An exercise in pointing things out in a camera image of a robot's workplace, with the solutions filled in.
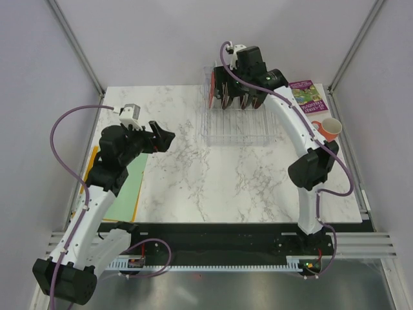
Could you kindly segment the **dark red floral plate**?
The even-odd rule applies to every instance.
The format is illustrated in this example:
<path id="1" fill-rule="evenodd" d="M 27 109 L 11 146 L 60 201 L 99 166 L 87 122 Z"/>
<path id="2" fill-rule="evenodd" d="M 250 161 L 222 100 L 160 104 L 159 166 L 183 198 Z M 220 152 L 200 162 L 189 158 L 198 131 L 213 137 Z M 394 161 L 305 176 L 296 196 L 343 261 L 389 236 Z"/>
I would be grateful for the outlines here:
<path id="1" fill-rule="evenodd" d="M 258 109 L 263 104 L 266 96 L 267 96 L 266 94 L 261 94 L 261 95 L 245 94 L 244 96 L 240 97 L 241 109 L 245 110 L 248 107 L 252 107 L 253 109 Z"/>

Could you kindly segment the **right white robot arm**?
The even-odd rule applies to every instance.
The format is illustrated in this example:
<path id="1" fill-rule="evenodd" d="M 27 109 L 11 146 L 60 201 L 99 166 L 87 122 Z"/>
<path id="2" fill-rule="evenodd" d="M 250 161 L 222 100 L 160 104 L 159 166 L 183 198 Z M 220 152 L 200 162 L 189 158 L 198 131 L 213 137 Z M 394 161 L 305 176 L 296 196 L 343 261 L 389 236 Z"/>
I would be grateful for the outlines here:
<path id="1" fill-rule="evenodd" d="M 296 248 L 310 254 L 319 246 L 315 235 L 322 230 L 317 191 L 323 188 L 337 158 L 339 147 L 329 142 L 311 124 L 294 99 L 289 83 L 278 69 L 268 70 L 257 46 L 233 45 L 225 41 L 219 56 L 230 55 L 230 63 L 214 67 L 210 99 L 218 99 L 223 110 L 238 99 L 241 109 L 264 106 L 280 120 L 293 143 L 297 160 L 288 175 L 299 194 Z"/>

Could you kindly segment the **dark red rimmed plate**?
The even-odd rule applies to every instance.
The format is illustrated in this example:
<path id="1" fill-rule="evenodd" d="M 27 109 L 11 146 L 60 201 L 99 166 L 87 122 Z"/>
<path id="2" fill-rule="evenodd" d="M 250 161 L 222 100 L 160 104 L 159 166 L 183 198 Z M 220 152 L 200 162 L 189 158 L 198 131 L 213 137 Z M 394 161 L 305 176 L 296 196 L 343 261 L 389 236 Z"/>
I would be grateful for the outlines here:
<path id="1" fill-rule="evenodd" d="M 233 99 L 230 97 L 229 90 L 228 90 L 228 84 L 223 83 L 222 84 L 222 96 L 221 96 L 221 108 L 223 110 L 226 110 L 229 106 L 231 106 Z"/>

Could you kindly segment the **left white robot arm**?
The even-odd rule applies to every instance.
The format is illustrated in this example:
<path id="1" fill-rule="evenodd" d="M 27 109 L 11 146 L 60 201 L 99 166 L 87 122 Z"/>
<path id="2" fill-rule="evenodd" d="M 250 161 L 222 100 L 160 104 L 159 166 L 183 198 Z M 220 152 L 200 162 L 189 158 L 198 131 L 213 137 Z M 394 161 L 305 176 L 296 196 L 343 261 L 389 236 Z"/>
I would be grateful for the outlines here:
<path id="1" fill-rule="evenodd" d="M 117 223 L 97 246 L 92 242 L 128 178 L 128 165 L 140 154 L 166 152 L 176 136 L 156 121 L 149 125 L 149 131 L 132 125 L 102 130 L 99 152 L 85 182 L 85 197 L 58 246 L 47 259 L 37 259 L 32 268 L 42 292 L 51 299 L 86 304 L 98 278 L 116 257 L 140 250 L 142 239 L 132 232 L 136 226 L 125 222 Z"/>

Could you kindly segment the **teal and red plate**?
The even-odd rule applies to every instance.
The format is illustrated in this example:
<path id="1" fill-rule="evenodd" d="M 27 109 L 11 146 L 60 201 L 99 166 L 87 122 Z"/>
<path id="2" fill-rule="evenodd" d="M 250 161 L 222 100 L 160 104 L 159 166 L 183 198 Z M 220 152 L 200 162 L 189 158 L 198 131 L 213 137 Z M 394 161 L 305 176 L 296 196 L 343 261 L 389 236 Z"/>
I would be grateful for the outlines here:
<path id="1" fill-rule="evenodd" d="M 215 73 L 214 71 L 211 72 L 211 77 L 210 77 L 210 90 L 209 90 L 209 97 L 208 97 L 208 107 L 209 109 L 212 109 L 213 107 L 213 102 L 214 102 L 214 92 L 215 92 Z"/>

